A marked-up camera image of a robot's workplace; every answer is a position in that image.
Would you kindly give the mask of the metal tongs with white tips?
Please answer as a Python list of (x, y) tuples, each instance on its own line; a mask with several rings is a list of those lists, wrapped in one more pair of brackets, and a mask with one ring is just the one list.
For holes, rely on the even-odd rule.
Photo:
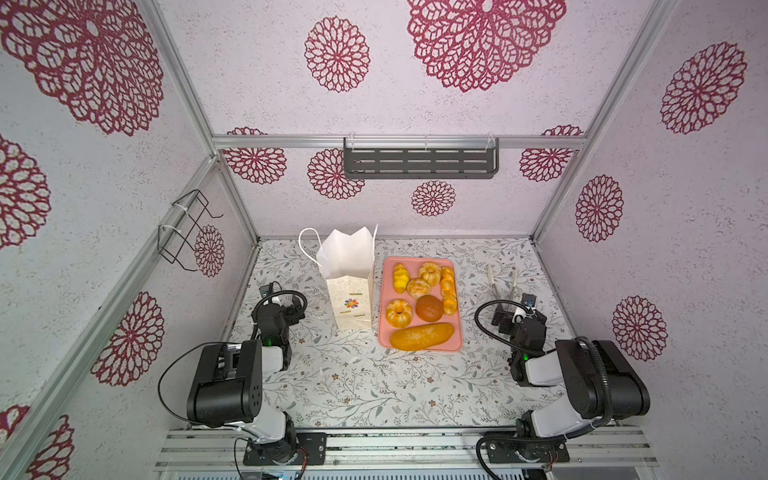
[(493, 299), (515, 299), (519, 277), (519, 271), (516, 266), (512, 266), (511, 269), (506, 274), (504, 274), (503, 272), (496, 272), (492, 265), (487, 265), (486, 275)]

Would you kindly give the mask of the yellow twisted fake bread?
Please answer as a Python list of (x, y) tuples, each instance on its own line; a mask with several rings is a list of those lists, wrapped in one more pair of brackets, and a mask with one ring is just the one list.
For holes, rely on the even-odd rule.
[(454, 315), (458, 310), (455, 272), (451, 267), (441, 269), (440, 289), (445, 315)]

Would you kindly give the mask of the white printed paper bag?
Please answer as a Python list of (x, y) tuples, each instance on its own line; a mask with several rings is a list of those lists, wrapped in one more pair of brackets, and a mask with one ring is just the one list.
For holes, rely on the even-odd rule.
[(300, 251), (326, 283), (339, 330), (372, 329), (377, 233), (378, 226), (353, 234), (333, 230), (324, 240), (314, 228), (304, 228), (298, 235)]

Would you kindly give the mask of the round fake bread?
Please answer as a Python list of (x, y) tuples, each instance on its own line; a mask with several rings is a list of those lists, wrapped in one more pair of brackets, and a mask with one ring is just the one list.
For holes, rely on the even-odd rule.
[(444, 315), (443, 301), (433, 295), (425, 295), (416, 300), (415, 312), (421, 320), (434, 323)]

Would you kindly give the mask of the long yellow fake baguette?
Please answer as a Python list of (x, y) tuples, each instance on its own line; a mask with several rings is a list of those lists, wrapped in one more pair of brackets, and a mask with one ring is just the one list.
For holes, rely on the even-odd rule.
[(418, 351), (446, 343), (455, 333), (449, 323), (434, 323), (395, 331), (390, 338), (393, 348), (402, 351)]

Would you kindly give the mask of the orange fake bread roll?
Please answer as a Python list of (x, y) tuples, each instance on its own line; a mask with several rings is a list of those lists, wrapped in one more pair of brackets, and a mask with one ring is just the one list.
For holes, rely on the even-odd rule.
[(431, 291), (431, 285), (422, 278), (410, 279), (406, 285), (406, 292), (415, 300), (429, 295)]

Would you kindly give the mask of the yellow fluted fake cake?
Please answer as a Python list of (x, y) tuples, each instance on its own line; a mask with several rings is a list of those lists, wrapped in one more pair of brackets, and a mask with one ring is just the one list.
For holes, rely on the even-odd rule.
[(442, 278), (442, 267), (435, 262), (424, 262), (419, 268), (418, 277), (431, 287), (436, 286)]
[(403, 299), (394, 299), (386, 307), (385, 319), (396, 329), (409, 327), (413, 319), (411, 305)]

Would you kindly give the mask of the small yellow fake bread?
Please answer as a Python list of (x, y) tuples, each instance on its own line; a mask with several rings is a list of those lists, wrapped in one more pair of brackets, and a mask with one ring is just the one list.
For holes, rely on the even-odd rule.
[(410, 274), (402, 263), (395, 265), (392, 278), (395, 292), (398, 294), (404, 293), (407, 289), (408, 283), (410, 282)]

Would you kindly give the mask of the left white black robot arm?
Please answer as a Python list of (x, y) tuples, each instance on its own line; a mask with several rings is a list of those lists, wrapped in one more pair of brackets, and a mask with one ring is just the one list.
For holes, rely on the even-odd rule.
[(243, 466), (325, 462), (327, 435), (300, 433), (291, 416), (268, 404), (264, 380), (286, 371), (292, 360), (290, 328), (305, 318), (306, 296), (270, 284), (251, 312), (251, 336), (240, 342), (208, 342), (200, 357), (186, 403), (186, 421), (237, 432)]

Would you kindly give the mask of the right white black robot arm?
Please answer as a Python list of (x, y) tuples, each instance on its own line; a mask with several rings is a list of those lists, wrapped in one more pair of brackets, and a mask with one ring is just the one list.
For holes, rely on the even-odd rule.
[[(480, 320), (485, 310), (502, 305), (524, 312), (507, 338)], [(477, 440), (475, 454), (488, 474), (491, 462), (544, 463), (548, 468), (567, 462), (569, 440), (650, 410), (646, 385), (614, 342), (577, 336), (557, 340), (552, 349), (545, 350), (545, 316), (532, 306), (506, 299), (481, 304), (473, 321), (481, 332), (510, 348), (510, 374), (519, 386), (565, 389), (557, 400), (525, 412), (513, 430), (488, 432)]]

